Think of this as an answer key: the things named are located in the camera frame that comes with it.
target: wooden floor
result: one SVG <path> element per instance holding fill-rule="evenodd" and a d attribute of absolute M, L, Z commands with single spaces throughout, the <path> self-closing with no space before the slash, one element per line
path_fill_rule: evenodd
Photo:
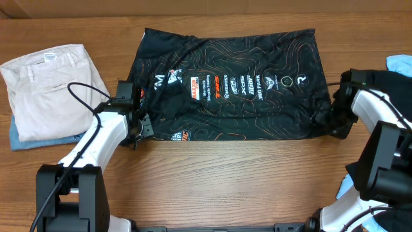
<path fill-rule="evenodd" d="M 0 20 L 0 63 L 82 43 L 114 95 L 144 27 L 198 37 L 316 28 L 326 79 L 337 82 L 349 68 L 383 70 L 387 56 L 412 54 L 411 23 L 411 12 Z M 3 81 L 0 94 L 0 231 L 26 232 L 35 216 L 37 170 L 57 163 L 74 145 L 11 152 L 12 112 Z M 147 141 L 137 150 L 119 147 L 104 174 L 111 214 L 139 226 L 302 222 L 335 201 L 344 166 L 359 158 L 368 137 L 360 122 L 346 140 Z"/>

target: light blue cloth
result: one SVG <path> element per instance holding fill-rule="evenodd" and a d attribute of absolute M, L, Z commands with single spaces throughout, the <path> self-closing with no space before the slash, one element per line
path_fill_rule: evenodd
<path fill-rule="evenodd" d="M 339 199 L 342 195 L 344 195 L 351 187 L 353 186 L 352 178 L 349 174 L 345 176 L 345 179 L 342 180 L 341 188 L 337 193 L 336 199 Z M 384 228 L 382 228 L 373 217 L 369 220 L 362 223 L 362 226 L 367 229 L 369 232 L 387 232 Z"/>
<path fill-rule="evenodd" d="M 386 58 L 386 66 L 389 71 L 412 77 L 412 56 L 410 55 L 392 55 Z"/>
<path fill-rule="evenodd" d="M 12 116 L 12 123 L 10 124 L 10 133 L 9 133 L 10 147 L 12 148 L 12 151 L 78 142 L 79 140 L 81 140 L 83 135 L 84 133 L 81 133 L 80 135 L 74 135 L 74 136 L 61 138 L 61 139 L 20 142 L 19 132 L 17 131 L 17 126 L 15 125 L 15 121 L 14 121 L 14 115 Z"/>

